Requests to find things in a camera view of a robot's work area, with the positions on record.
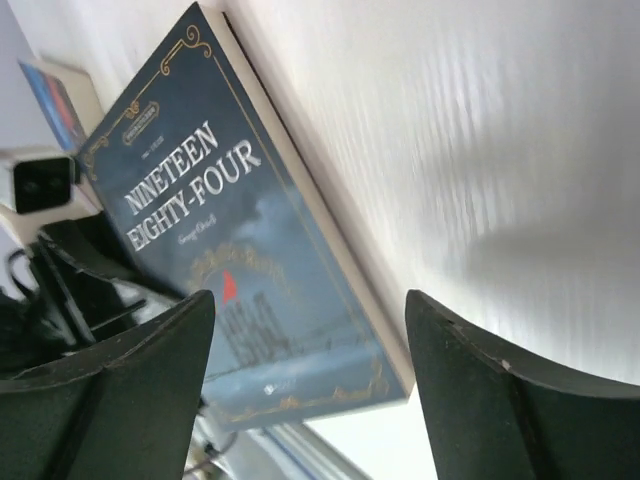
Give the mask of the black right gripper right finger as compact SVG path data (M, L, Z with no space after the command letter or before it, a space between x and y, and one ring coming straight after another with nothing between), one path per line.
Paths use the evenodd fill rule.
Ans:
M419 290L405 323L438 478L638 478L638 386L543 358Z

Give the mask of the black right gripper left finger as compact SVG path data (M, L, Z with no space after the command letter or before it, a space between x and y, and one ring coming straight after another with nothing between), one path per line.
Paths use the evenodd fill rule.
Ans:
M179 479L209 357L214 297L1 382L4 479Z

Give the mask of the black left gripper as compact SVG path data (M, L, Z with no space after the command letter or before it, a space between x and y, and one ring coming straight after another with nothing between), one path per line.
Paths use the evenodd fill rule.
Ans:
M1 297L4 370L74 354L182 298L134 268L103 214L41 226L6 257L5 271L23 297Z

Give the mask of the blue Jane Eyre book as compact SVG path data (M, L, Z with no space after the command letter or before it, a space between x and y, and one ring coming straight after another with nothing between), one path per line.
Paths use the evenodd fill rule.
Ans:
M90 76L42 59L18 65L61 149L77 151L104 117Z

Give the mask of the dark blue book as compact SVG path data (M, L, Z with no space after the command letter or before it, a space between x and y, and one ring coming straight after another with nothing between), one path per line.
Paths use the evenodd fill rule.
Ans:
M79 160L138 271L213 294L222 428L409 396L407 349L222 12L187 8Z

